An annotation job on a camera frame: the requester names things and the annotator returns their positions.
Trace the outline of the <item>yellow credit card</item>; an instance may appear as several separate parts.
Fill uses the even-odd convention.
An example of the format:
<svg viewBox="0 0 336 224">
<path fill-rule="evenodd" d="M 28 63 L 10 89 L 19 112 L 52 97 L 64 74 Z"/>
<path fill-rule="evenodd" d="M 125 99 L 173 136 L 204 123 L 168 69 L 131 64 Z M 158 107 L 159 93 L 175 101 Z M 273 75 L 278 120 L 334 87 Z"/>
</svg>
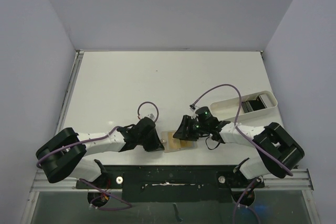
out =
<svg viewBox="0 0 336 224">
<path fill-rule="evenodd" d="M 167 133 L 167 148 L 170 152 L 177 151 L 181 148 L 180 140 L 173 137 L 174 133 L 168 132 Z"/>
<path fill-rule="evenodd" d="M 191 148 L 193 143 L 191 141 L 180 140 L 181 148 Z"/>
</svg>

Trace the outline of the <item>beige card holder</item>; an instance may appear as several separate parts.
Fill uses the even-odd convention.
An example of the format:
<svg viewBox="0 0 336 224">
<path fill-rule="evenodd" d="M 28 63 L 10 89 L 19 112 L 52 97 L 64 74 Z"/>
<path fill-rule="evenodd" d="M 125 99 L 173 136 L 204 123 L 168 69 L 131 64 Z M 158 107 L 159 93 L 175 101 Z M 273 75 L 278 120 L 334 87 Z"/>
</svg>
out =
<svg viewBox="0 0 336 224">
<path fill-rule="evenodd" d="M 196 142 L 174 138 L 174 133 L 175 131 L 163 131 L 161 133 L 161 143 L 163 144 L 165 153 L 192 150 L 197 148 Z"/>
</svg>

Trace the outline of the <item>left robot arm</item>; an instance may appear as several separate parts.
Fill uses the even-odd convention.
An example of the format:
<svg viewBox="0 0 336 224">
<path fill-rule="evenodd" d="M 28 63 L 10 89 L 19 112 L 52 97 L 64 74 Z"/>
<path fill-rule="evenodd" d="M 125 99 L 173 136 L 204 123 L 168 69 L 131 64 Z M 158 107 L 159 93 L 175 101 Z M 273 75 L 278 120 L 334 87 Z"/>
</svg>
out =
<svg viewBox="0 0 336 224">
<path fill-rule="evenodd" d="M 107 175 L 103 164 L 87 156 L 105 152 L 125 152 L 142 146 L 146 152 L 162 151 L 164 146 L 149 117 L 137 124 L 115 126 L 109 132 L 77 133 L 64 128 L 36 152 L 36 166 L 42 169 L 50 183 L 67 177 L 84 179 L 96 188 L 105 185 Z"/>
</svg>

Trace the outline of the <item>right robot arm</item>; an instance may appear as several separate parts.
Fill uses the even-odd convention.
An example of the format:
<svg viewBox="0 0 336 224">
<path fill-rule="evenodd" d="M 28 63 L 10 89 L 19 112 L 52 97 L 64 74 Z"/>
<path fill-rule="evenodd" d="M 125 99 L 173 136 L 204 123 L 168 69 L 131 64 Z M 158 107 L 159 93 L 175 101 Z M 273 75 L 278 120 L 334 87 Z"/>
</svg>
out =
<svg viewBox="0 0 336 224">
<path fill-rule="evenodd" d="M 258 157 L 243 159 L 236 167 L 234 182 L 247 186 L 252 179 L 272 174 L 277 178 L 291 176 L 291 170 L 304 158 L 302 147 L 278 123 L 267 126 L 246 126 L 220 121 L 208 107 L 195 111 L 194 116 L 184 115 L 173 135 L 184 141 L 197 141 L 210 137 L 219 144 L 238 144 L 253 147 Z"/>
</svg>

